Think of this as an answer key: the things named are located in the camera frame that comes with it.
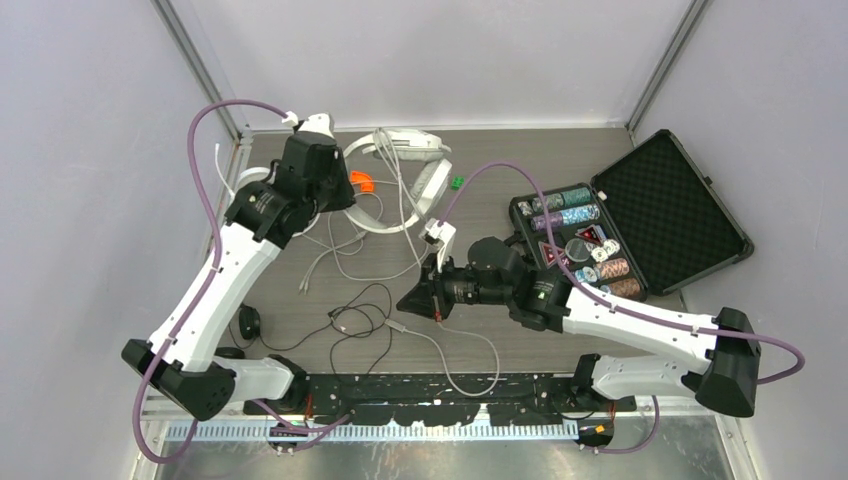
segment metal frame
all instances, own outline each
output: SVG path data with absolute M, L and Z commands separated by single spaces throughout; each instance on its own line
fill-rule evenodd
M 218 88 L 215 86 L 215 82 L 212 80 L 212 75 L 210 75 L 206 65 L 203 64 L 203 59 L 200 57 L 200 53 L 198 53 L 197 48 L 195 48 L 194 42 L 191 41 L 185 25 L 183 25 L 179 15 L 177 15 L 177 11 L 171 1 L 150 0 L 150 3 L 152 3 L 153 7 L 156 8 L 156 12 L 159 13 L 162 23 L 168 29 L 168 33 L 171 34 L 171 38 L 174 39 L 174 43 L 177 45 L 177 48 L 180 50 L 180 53 L 185 59 L 186 65 L 189 70 L 191 70 L 194 78 L 197 79 L 197 83 L 200 85 L 200 89 L 203 91 L 207 100 L 209 100 L 209 103 L 220 102 L 223 100 Z M 232 137 L 233 140 L 238 140 L 241 136 L 241 132 L 239 131 L 236 121 L 233 119 L 230 112 L 224 108 L 219 108 L 216 110 L 216 113 L 218 114 L 218 118 L 220 118 L 221 122 L 224 124 L 224 128 L 227 130 L 227 133 L 230 134 L 230 137 Z
M 756 474 L 747 472 L 755 472 L 754 468 L 751 466 L 752 464 L 745 463 L 745 459 L 749 459 L 747 456 L 747 451 L 744 449 L 744 440 L 741 433 L 738 433 L 738 429 L 734 429 L 734 425 L 738 425 L 736 423 L 736 419 L 724 417 L 722 415 L 717 415 L 715 412 L 705 409 L 697 402 L 692 399 L 680 398 L 680 397 L 660 397 L 660 409 L 663 418 L 669 417 L 714 417 L 717 425 L 719 426 L 719 432 L 722 437 L 722 443 L 724 444 L 726 454 L 728 456 L 728 460 L 731 463 L 731 469 L 736 476 L 736 478 L 740 480 L 756 480 Z M 636 397 L 637 409 L 633 412 L 618 412 L 616 414 L 617 418 L 647 418 L 652 421 L 653 417 L 653 402 L 651 397 L 647 396 L 638 396 Z M 223 426 L 221 428 L 219 434 L 226 434 L 227 428 L 226 426 L 232 427 L 240 427 L 240 426 L 253 426 L 260 425 L 264 426 L 268 422 L 273 422 L 268 416 L 253 416 L 253 415 L 245 415 L 242 411 L 243 404 L 242 402 L 233 402 L 228 404 L 224 411 L 213 420 L 214 426 Z M 283 415 L 283 418 L 289 421 L 300 421 L 302 420 L 301 416 L 297 415 Z M 480 420 L 487 420 L 488 414 L 485 409 L 481 410 L 478 414 L 478 418 Z M 151 391 L 146 400 L 145 409 L 142 415 L 142 421 L 144 425 L 145 437 L 149 439 L 149 443 L 151 448 L 157 453 L 161 454 L 165 439 L 168 436 L 169 428 L 171 426 L 179 426 L 186 424 L 187 421 L 191 420 L 191 417 L 185 413 L 182 409 L 174 405 L 169 399 L 160 395 L 158 392 Z M 430 427 L 427 432 L 422 433 L 424 436 L 429 435 L 439 435 L 439 427 Z M 358 435 L 357 430 L 354 428 L 350 432 L 352 435 Z M 518 441 L 533 441 L 532 435 L 522 435 L 516 436 L 514 440 Z M 370 442 L 372 439 L 362 437 L 357 440 L 355 438 L 351 438 L 351 436 L 346 436 L 343 439 L 345 442 L 351 441 L 364 441 Z M 251 444 L 256 443 L 255 438 L 227 438 L 225 441 L 229 443 L 245 443 Z M 135 469 L 133 474 L 130 476 L 132 480 L 153 480 L 156 478 L 157 465 L 149 462 L 146 458 L 144 458 L 141 454 L 139 454 Z
M 751 452 L 748 449 L 748 440 L 745 439 L 745 435 L 739 425 L 741 421 L 743 420 L 724 415 L 716 415 L 718 433 L 721 435 L 721 443 L 727 454 L 730 470 L 733 472 L 733 476 L 740 480 L 765 478 L 751 457 Z
M 694 32 L 695 27 L 698 25 L 698 21 L 701 19 L 701 16 L 709 3 L 710 0 L 692 0 L 689 4 L 689 8 L 686 9 L 686 13 L 683 14 L 683 18 L 677 25 L 677 30 L 675 30 L 674 35 L 671 37 L 671 42 L 668 44 L 665 53 L 660 59 L 660 63 L 657 64 L 657 68 L 654 69 L 654 73 L 651 75 L 648 85 L 645 86 L 645 90 L 642 91 L 642 95 L 636 103 L 636 108 L 633 109 L 633 113 L 630 115 L 630 120 L 628 120 L 625 124 L 625 128 L 627 128 L 631 135 L 633 135 L 633 132 L 635 132 L 639 127 L 639 123 L 641 123 L 642 118 L 645 116 L 648 108 L 657 96 L 660 87 L 662 87 L 663 81 L 665 81 L 668 76 L 668 72 L 680 56 L 680 51 L 683 49 L 683 46 L 686 45 L 686 41 L 689 40 L 692 32 Z

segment case lid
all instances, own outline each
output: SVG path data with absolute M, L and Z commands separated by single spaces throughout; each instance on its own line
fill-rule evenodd
M 753 253 L 710 183 L 668 130 L 592 178 L 651 294 L 671 293 Z

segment white headphones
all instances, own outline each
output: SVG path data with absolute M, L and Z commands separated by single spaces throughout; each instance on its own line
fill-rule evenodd
M 435 135 L 411 129 L 384 129 L 382 131 L 388 136 L 391 145 L 394 146 L 392 151 L 397 152 L 398 160 L 426 164 L 418 178 L 415 179 L 412 188 L 409 189 L 409 194 L 415 204 L 413 213 L 406 219 L 405 223 L 390 227 L 369 215 L 359 205 L 353 205 L 344 212 L 351 222 L 364 230 L 372 233 L 390 234 L 402 232 L 415 225 L 420 220 L 419 213 L 427 215 L 436 206 L 448 186 L 453 164 L 445 158 L 446 154 L 451 153 L 450 147 L 443 144 L 442 139 Z M 374 136 L 376 133 L 360 138 L 345 149 L 344 158 L 348 173 L 352 171 L 351 157 L 360 148 L 362 148 L 362 153 L 371 153 L 380 158 Z M 391 149 L 391 145 L 386 145 L 385 148 Z

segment white cable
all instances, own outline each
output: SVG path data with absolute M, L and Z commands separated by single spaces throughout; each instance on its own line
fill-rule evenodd
M 236 192 L 230 188 L 230 185 L 227 183 L 227 180 L 224 179 L 224 174 L 221 173 L 221 164 L 218 163 L 218 151 L 221 149 L 221 144 L 215 144 L 215 170 L 218 171 L 218 178 L 221 179 L 221 183 L 224 184 L 224 188 L 227 189 L 227 194 L 230 196 L 230 200 L 227 202 L 227 205 L 233 203 L 233 200 L 236 198 Z
M 386 185 L 397 185 L 396 182 L 390 182 L 390 181 L 385 181 L 385 180 L 365 180 L 365 181 L 362 181 L 362 182 L 352 182 L 351 184 L 352 185 L 358 185 L 360 183 L 381 183 L 381 184 L 386 184 Z M 370 193 L 370 192 L 358 193 L 357 196 L 362 195 L 363 193 L 376 197 L 377 201 L 380 202 L 380 214 L 376 217 L 377 220 L 380 220 L 380 218 L 382 217 L 383 212 L 384 212 L 382 199 L 379 196 L 377 196 L 376 194 L 373 194 L 373 193 Z M 415 250 L 413 250 L 413 252 L 415 254 L 415 262 L 412 263 L 411 265 L 409 265 L 408 267 L 406 267 L 405 269 L 403 269 L 402 271 L 400 271 L 400 272 L 398 272 L 394 275 L 388 276 L 388 277 L 375 277 L 375 278 L 354 277 L 353 275 L 350 275 L 347 272 L 345 272 L 344 267 L 342 267 L 341 259 L 339 258 L 339 255 L 352 256 L 352 255 L 359 253 L 364 246 L 364 240 L 363 239 L 364 239 L 365 235 L 367 235 L 368 232 L 360 231 L 356 227 L 356 225 L 350 219 L 348 219 L 348 222 L 350 222 L 350 225 L 353 228 L 353 231 L 356 232 L 356 234 L 354 235 L 353 238 L 346 240 L 346 241 L 342 242 L 341 244 L 337 245 L 335 243 L 335 237 L 333 235 L 333 226 L 332 226 L 332 223 L 331 223 L 331 218 L 332 218 L 332 213 L 329 213 L 327 215 L 327 233 L 330 237 L 330 245 L 329 246 L 318 241 L 318 240 L 316 240 L 316 239 L 314 239 L 314 238 L 312 238 L 312 237 L 304 236 L 304 238 L 306 238 L 307 240 L 310 240 L 310 241 L 324 247 L 326 250 L 324 252 L 320 253 L 318 255 L 318 257 L 312 262 L 312 265 L 310 265 L 309 268 L 306 270 L 306 273 L 304 274 L 303 279 L 300 282 L 300 288 L 299 288 L 300 293 L 307 293 L 309 291 L 309 280 L 312 277 L 312 274 L 315 272 L 315 268 L 318 266 L 318 263 L 321 261 L 321 259 L 323 259 L 326 255 L 328 255 L 330 253 L 333 254 L 333 258 L 336 261 L 336 268 L 338 268 L 339 273 L 341 273 L 342 276 L 344 276 L 348 280 L 353 280 L 353 281 L 357 281 L 357 282 L 382 282 L 382 281 L 393 280 L 395 278 L 398 278 L 398 277 L 404 275 L 406 272 L 412 270 L 416 266 L 418 266 L 420 268 L 421 261 L 424 260 L 424 258 L 426 258 L 427 254 L 429 253 L 429 250 L 428 250 L 426 244 L 424 246 L 424 251 L 420 255 L 418 254 L 418 252 L 415 252 Z M 360 242 L 359 247 L 356 250 L 354 250 L 352 252 L 344 252 L 344 251 L 340 250 L 341 248 L 352 245 L 355 242 Z
M 315 216 L 314 216 L 314 217 L 312 217 L 312 221 L 311 221 L 311 222 L 309 222 L 309 225 L 307 225 L 307 226 L 306 226 L 306 228 L 304 228 L 304 229 L 303 229 L 302 231 L 300 231 L 300 232 L 295 233 L 294 235 L 292 235 L 292 237 L 293 237 L 293 238 L 302 237 L 302 236 L 303 236 L 303 234 L 305 234 L 306 232 L 308 232 L 308 231 L 312 230 L 312 227 L 314 227 L 314 226 L 315 226 L 315 224 L 316 224 L 316 223 L 318 223 L 318 219 L 319 219 L 319 218 L 321 218 L 321 213 L 320 213 L 320 212 L 319 212 L 319 213 L 316 213 L 316 214 L 315 214 Z
M 444 330 L 446 332 L 458 333 L 458 334 L 462 334 L 462 335 L 469 335 L 469 336 L 472 336 L 472 337 L 481 338 L 481 339 L 485 340 L 486 343 L 488 343 L 490 347 L 492 347 L 492 351 L 495 352 L 495 379 L 492 381 L 492 384 L 489 385 L 488 388 L 486 388 L 482 392 L 477 392 L 477 393 L 466 392 L 465 390 L 459 388 L 456 385 L 456 383 L 454 383 L 453 378 L 451 378 L 451 376 L 450 376 L 450 370 L 448 369 L 448 362 L 447 362 L 447 360 L 445 360 L 445 352 L 442 351 L 442 347 L 439 345 L 439 342 L 433 340 L 433 337 L 431 337 L 429 335 L 425 335 L 423 333 L 419 333 L 419 332 L 416 332 L 414 330 L 410 330 L 410 329 L 406 328 L 405 325 L 398 323 L 394 320 L 391 320 L 391 319 L 386 320 L 386 325 L 389 328 L 393 328 L 400 333 L 411 333 L 415 336 L 418 336 L 418 337 L 421 337 L 421 338 L 426 338 L 427 340 L 430 340 L 430 343 L 432 343 L 433 345 L 436 346 L 436 350 L 439 351 L 439 356 L 442 357 L 442 365 L 445 367 L 445 375 L 448 377 L 448 382 L 451 385 L 453 385 L 453 388 L 455 388 L 457 392 L 465 395 L 466 397 L 482 397 L 483 395 L 491 392 L 498 385 L 498 379 L 501 376 L 501 359 L 500 359 L 500 357 L 498 357 L 498 349 L 495 348 L 495 344 L 492 343 L 491 340 L 484 337 L 483 335 L 480 335 L 480 334 L 477 334 L 477 333 L 472 333 L 472 332 L 465 332 L 465 331 L 462 331 L 462 330 L 454 330 L 452 328 L 445 327 L 444 325 L 442 325 L 442 322 L 438 322 L 438 324 L 439 324 L 439 328 L 441 328 L 442 330 Z
M 402 225 L 403 234 L 406 237 L 406 243 L 409 244 L 409 250 L 412 252 L 412 256 L 415 258 L 415 263 L 418 265 L 418 268 L 421 268 L 421 260 L 418 258 L 418 252 L 415 251 L 415 245 L 412 244 L 412 238 L 409 236 L 409 229 L 406 227 L 406 217 L 403 214 L 403 195 L 406 193 L 409 198 L 412 207 L 416 210 L 418 214 L 418 218 L 420 220 L 425 220 L 424 216 L 421 214 L 420 210 L 418 210 L 418 204 L 412 198 L 412 195 L 409 194 L 409 191 L 406 189 L 406 185 L 403 183 L 403 174 L 400 171 L 400 158 L 397 154 L 397 149 L 395 148 L 394 142 L 391 141 L 388 134 L 382 128 L 378 128 L 374 130 L 374 147 L 377 149 L 377 153 L 380 155 L 380 158 L 385 162 L 386 166 L 389 167 L 389 171 L 394 170 L 392 173 L 395 175 L 395 178 L 398 181 L 398 211 L 400 212 L 400 224 Z M 394 167 L 390 165 L 389 159 L 386 158 L 385 153 L 380 147 L 383 147 L 387 153 L 389 153 L 389 158 L 394 161 Z
M 377 215 L 377 219 L 379 220 L 380 217 L 383 216 L 383 200 L 379 196 L 377 196 L 377 194 L 370 193 L 370 192 L 360 192 L 360 193 L 357 193 L 354 196 L 358 197 L 360 195 L 371 195 L 371 196 L 373 196 L 374 198 L 377 199 L 377 201 L 380 203 L 380 213 Z M 328 228 L 332 228 L 332 227 L 330 227 L 330 217 L 332 215 L 333 215 L 332 213 L 327 215 L 327 226 L 328 226 Z M 318 255 L 318 257 L 316 257 L 315 260 L 312 262 L 312 265 L 310 265 L 309 268 L 306 270 L 306 274 L 304 274 L 303 279 L 300 281 L 300 288 L 299 288 L 300 293 L 306 293 L 306 292 L 309 291 L 309 279 L 312 277 L 312 273 L 315 271 L 315 267 L 318 266 L 318 263 L 327 254 L 332 253 L 332 252 L 336 252 L 336 253 L 341 254 L 341 255 L 356 255 L 357 253 L 360 252 L 360 250 L 362 250 L 362 247 L 365 245 L 365 243 L 362 241 L 362 239 L 365 237 L 365 235 L 368 232 L 358 231 L 356 229 L 356 225 L 353 225 L 353 222 L 351 222 L 351 225 L 353 226 L 353 230 L 356 232 L 356 235 L 353 238 L 351 238 L 350 240 L 348 240 L 348 241 L 346 241 L 346 242 L 344 242 L 344 243 L 342 243 L 341 245 L 338 245 L 338 246 L 330 247 L 330 246 L 325 245 L 323 242 L 316 240 L 316 239 L 314 239 L 314 238 L 312 238 L 308 235 L 303 236 L 303 238 L 305 238 L 305 239 L 307 239 L 307 240 L 309 240 L 313 243 L 317 243 L 318 245 L 324 247 L 326 250 L 321 252 Z M 348 245 L 352 245 L 356 242 L 359 242 L 359 247 L 356 250 L 354 250 L 352 252 L 341 251 L 342 248 L 347 247 Z

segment charging cable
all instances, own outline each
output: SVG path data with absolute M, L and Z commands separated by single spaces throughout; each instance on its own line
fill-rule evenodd
M 380 155 L 380 158 L 383 160 L 383 162 L 389 168 L 389 171 L 392 172 L 395 179 L 397 180 L 398 211 L 400 212 L 400 224 L 402 225 L 401 228 L 403 229 L 403 235 L 406 237 L 406 242 L 409 244 L 409 249 L 412 251 L 412 255 L 415 257 L 416 264 L 419 268 L 421 268 L 421 260 L 418 259 L 418 253 L 415 251 L 415 246 L 412 244 L 412 238 L 409 236 L 409 228 L 407 228 L 406 226 L 406 217 L 403 214 L 404 194 L 406 194 L 407 199 L 412 204 L 412 208 L 415 210 L 415 213 L 418 215 L 418 219 L 420 221 L 424 221 L 424 215 L 422 214 L 421 210 L 418 209 L 418 203 L 409 193 L 409 190 L 406 188 L 406 184 L 403 182 L 403 174 L 400 171 L 400 157 L 398 156 L 395 144 L 391 141 L 389 134 L 386 133 L 384 129 L 378 128 L 374 130 L 373 137 L 374 147 L 376 147 L 377 153 Z
M 388 326 L 389 328 L 391 328 L 393 330 L 397 330 L 399 333 L 409 333 L 411 335 L 415 335 L 416 337 L 426 338 L 427 340 L 430 341 L 430 343 L 432 343 L 436 347 L 436 350 L 438 350 L 438 352 L 439 352 L 439 356 L 442 357 L 442 366 L 445 368 L 445 375 L 448 377 L 448 382 L 451 385 L 453 385 L 453 388 L 456 389 L 457 392 L 465 395 L 466 397 L 482 397 L 483 395 L 491 392 L 497 386 L 498 377 L 500 377 L 500 375 L 501 375 L 501 359 L 498 356 L 498 349 L 495 348 L 495 344 L 492 343 L 492 341 L 489 340 L 488 338 L 486 338 L 483 335 L 480 335 L 478 333 L 465 332 L 465 331 L 462 331 L 462 330 L 454 330 L 452 328 L 448 328 L 448 327 L 442 325 L 442 322 L 436 322 L 436 323 L 439 325 L 439 328 L 441 328 L 442 330 L 444 330 L 446 332 L 460 334 L 460 335 L 468 335 L 468 336 L 471 336 L 471 337 L 477 337 L 479 339 L 485 340 L 486 343 L 488 343 L 489 346 L 492 347 L 492 352 L 494 352 L 494 354 L 495 354 L 495 377 L 492 380 L 492 384 L 489 385 L 488 388 L 486 388 L 485 390 L 483 390 L 481 392 L 466 392 L 465 390 L 459 388 L 459 386 L 456 384 L 456 382 L 453 381 L 453 378 L 450 375 L 450 369 L 448 368 L 448 362 L 445 359 L 445 352 L 442 351 L 442 347 L 439 345 L 439 342 L 434 340 L 433 337 L 431 337 L 429 335 L 425 335 L 423 333 L 416 332 L 414 330 L 410 330 L 410 329 L 406 328 L 406 325 L 398 323 L 394 320 L 386 320 L 386 326 Z
M 363 182 L 353 182 L 353 185 L 358 185 L 359 183 L 363 183 Z M 397 183 L 395 183 L 395 182 L 390 182 L 390 181 L 385 181 L 385 180 L 368 180 L 367 183 L 381 183 L 381 184 L 387 184 L 387 185 L 397 185 Z M 368 195 L 371 195 L 371 196 L 377 198 L 377 201 L 380 202 L 380 214 L 377 216 L 377 220 L 379 220 L 382 217 L 383 212 L 384 212 L 382 199 L 379 196 L 377 196 L 376 194 L 373 194 L 373 193 L 370 193 L 370 192 L 363 192 L 363 193 L 366 193 Z M 386 281 L 386 280 L 393 280 L 395 278 L 403 276 L 406 272 L 412 270 L 416 266 L 420 266 L 421 262 L 424 260 L 424 258 L 427 257 L 427 254 L 429 253 L 429 249 L 428 249 L 426 243 L 424 244 L 424 249 L 422 250 L 421 253 L 418 253 L 417 251 L 415 251 L 414 246 L 412 245 L 412 240 L 408 238 L 407 240 L 409 242 L 410 248 L 412 249 L 412 252 L 413 252 L 413 255 L 414 255 L 414 258 L 415 258 L 415 261 L 412 264 L 410 264 L 409 266 L 407 266 L 406 268 L 404 268 L 403 270 L 401 270 L 398 273 L 395 273 L 393 275 L 388 275 L 388 276 L 385 276 L 385 277 L 356 277 L 356 276 L 353 276 L 353 275 L 349 274 L 348 272 L 346 272 L 344 267 L 342 267 L 342 262 L 341 262 L 340 256 L 353 256 L 353 255 L 356 255 L 357 253 L 359 253 L 362 250 L 362 247 L 364 246 L 364 239 L 365 239 L 365 236 L 368 234 L 368 232 L 359 230 L 359 228 L 357 228 L 356 224 L 354 224 L 350 219 L 348 219 L 348 222 L 350 222 L 350 225 L 353 228 L 354 236 L 353 236 L 353 238 L 351 238 L 349 240 L 345 240 L 344 242 L 342 242 L 340 244 L 336 244 L 335 235 L 333 234 L 333 226 L 332 226 L 332 223 L 331 223 L 333 213 L 334 212 L 330 212 L 330 213 L 327 214 L 327 234 L 328 234 L 329 240 L 330 240 L 329 246 L 324 244 L 323 242 L 315 239 L 315 238 L 312 238 L 312 237 L 309 237 L 309 236 L 304 236 L 304 238 L 306 238 L 307 240 L 324 247 L 325 250 L 324 250 L 324 252 L 322 252 L 318 255 L 318 257 L 315 259 L 315 261 L 312 262 L 312 265 L 310 265 L 309 268 L 307 269 L 306 274 L 304 274 L 304 277 L 300 282 L 300 288 L 299 288 L 300 293 L 305 294 L 309 291 L 309 280 L 311 279 L 312 274 L 315 273 L 315 269 L 318 266 L 318 263 L 321 261 L 321 259 L 323 259 L 326 255 L 328 255 L 330 253 L 333 254 L 333 259 L 336 261 L 336 268 L 339 270 L 339 273 L 341 273 L 342 276 L 347 278 L 348 280 L 353 280 L 353 281 L 357 281 L 357 282 L 382 282 L 382 281 Z M 354 250 L 352 252 L 343 252 L 342 250 L 340 250 L 340 249 L 342 249 L 346 246 L 352 245 L 356 242 L 359 242 L 359 246 L 356 248 L 356 250 Z

